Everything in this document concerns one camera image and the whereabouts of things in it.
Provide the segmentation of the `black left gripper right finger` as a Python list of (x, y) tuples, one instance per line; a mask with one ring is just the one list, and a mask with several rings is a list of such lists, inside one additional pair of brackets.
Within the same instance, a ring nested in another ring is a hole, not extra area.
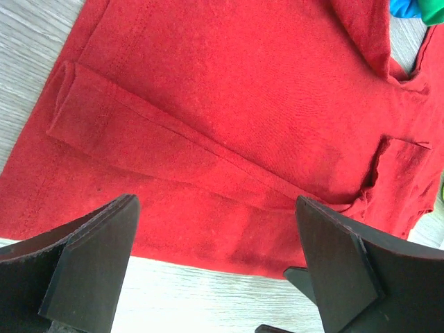
[(443, 251), (306, 197), (296, 219), (325, 332), (442, 332)]

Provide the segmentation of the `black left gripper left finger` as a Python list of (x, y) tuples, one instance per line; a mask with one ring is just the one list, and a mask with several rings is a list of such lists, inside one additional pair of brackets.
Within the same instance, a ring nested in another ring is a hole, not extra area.
[(110, 332), (140, 214), (119, 196), (1, 248), (2, 332)]

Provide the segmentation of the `red t-shirt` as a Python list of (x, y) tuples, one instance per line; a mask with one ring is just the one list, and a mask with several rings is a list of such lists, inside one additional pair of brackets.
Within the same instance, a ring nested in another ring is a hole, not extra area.
[(413, 71), (387, 1), (87, 1), (1, 173), (1, 236), (122, 194), (133, 254), (281, 278), (296, 199), (406, 239), (443, 170), (443, 26)]

